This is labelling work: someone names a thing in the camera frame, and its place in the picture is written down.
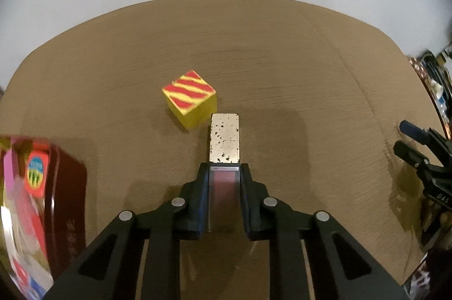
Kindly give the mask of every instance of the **metal bar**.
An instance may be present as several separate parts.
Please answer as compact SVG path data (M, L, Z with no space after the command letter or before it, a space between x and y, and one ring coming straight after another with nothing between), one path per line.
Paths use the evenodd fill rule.
M209 231L242 232L237 114L212 114L209 161Z

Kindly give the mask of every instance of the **black clamp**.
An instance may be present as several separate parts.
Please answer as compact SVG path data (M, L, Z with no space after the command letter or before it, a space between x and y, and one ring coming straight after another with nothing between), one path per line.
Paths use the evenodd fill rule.
M443 207L452 210L452 142L436 130L423 130L404 120L399 129L418 143L427 146L442 163L436 166L416 149L402 140L395 142L394 153L416 169L424 186L423 194Z
M209 164L178 198L135 215L121 212L58 278L44 300L135 298L144 240L149 239L142 300L179 300L180 240L200 239L207 221ZM317 300L402 300L402 287L327 212L294 211L270 197L240 165L240 205L252 241L270 242L270 299L308 300L301 240Z

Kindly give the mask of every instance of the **red and yellow striped block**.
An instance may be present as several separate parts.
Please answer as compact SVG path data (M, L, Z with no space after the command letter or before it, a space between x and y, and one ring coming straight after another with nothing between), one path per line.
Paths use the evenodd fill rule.
M197 72L190 70L162 88L171 111L186 129L216 113L216 92Z

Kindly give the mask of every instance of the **red stripe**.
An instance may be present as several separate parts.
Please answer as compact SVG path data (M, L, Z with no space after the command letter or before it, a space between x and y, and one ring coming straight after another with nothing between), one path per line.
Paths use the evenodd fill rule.
M175 97L170 97L170 99L172 99L176 106L179 107L180 109L188 109L190 106L193 105L192 103L176 99Z
M209 85L202 85L195 81L188 81L187 79L178 79L176 83L182 84L182 85L191 85L193 87L199 88L200 90L207 91L207 92L213 92L213 88Z
M178 92L183 93L187 95L188 97L194 98L194 99L203 99L206 95L204 93L198 93L186 90L185 88L176 87L175 85L167 85L164 90L169 92Z
M190 70L189 72L185 73L185 76L195 79L201 79L201 77L198 74L196 74L194 70Z

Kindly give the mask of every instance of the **label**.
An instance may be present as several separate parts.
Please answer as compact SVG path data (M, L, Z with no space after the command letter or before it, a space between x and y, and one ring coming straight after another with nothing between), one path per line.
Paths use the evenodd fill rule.
M426 193L431 199L437 201L448 209L452 209L452 198L449 192L443 191L441 188L432 185L428 190L426 190Z
M44 164L39 157L34 157L28 165L27 182L30 188L38 190L44 181Z

